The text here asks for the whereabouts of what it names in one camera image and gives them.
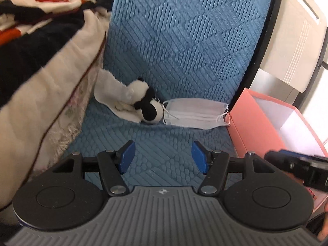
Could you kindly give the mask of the person's right hand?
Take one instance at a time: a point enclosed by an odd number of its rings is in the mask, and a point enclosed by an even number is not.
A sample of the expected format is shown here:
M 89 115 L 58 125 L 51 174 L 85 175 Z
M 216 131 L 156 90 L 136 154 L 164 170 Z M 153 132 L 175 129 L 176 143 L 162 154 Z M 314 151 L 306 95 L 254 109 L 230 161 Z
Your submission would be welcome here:
M 328 235 L 328 203 L 325 204 L 324 212 L 325 212 L 325 218 L 323 220 L 322 228 L 318 233 L 318 239 L 320 241 L 323 241 Z

